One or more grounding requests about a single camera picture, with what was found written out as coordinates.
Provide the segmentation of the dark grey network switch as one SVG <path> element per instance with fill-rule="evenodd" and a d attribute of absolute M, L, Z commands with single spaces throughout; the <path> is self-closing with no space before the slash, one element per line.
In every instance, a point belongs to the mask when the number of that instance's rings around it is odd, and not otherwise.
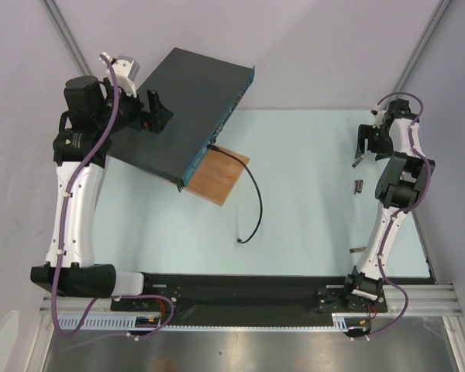
<path fill-rule="evenodd" d="M 155 91 L 172 117 L 160 133 L 112 135 L 109 156 L 186 187 L 254 76 L 252 67 L 174 48 L 138 89 L 144 104 Z"/>

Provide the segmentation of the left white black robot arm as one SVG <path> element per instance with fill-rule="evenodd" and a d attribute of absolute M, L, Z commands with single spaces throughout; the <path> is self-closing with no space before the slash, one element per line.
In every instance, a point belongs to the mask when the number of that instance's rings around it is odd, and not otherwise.
<path fill-rule="evenodd" d="M 60 117 L 53 141 L 57 175 L 53 236 L 44 264 L 30 271 L 31 281 L 54 296 L 128 296 L 139 310 L 155 301 L 155 291 L 144 284 L 142 273 L 96 264 L 93 247 L 95 207 L 112 145 L 110 136 L 125 128 L 159 129 L 172 116 L 155 91 L 149 96 L 155 112 L 144 109 L 133 80 L 121 74 L 114 80 L 81 76 L 65 85 L 67 111 Z"/>

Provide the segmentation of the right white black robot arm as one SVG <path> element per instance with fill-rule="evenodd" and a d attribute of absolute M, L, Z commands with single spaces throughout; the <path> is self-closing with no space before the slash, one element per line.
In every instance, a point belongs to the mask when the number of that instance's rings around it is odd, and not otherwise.
<path fill-rule="evenodd" d="M 421 204 L 429 190 L 435 161 L 426 157 L 419 142 L 419 112 L 411 110 L 402 94 L 394 94 L 384 108 L 378 102 L 371 111 L 374 123 L 360 125 L 356 161 L 365 153 L 387 165 L 375 189 L 377 216 L 363 256 L 345 279 L 341 301 L 345 308 L 359 312 L 371 308 L 383 297 L 383 286 L 391 282 L 386 266 L 394 240 L 408 214 Z"/>

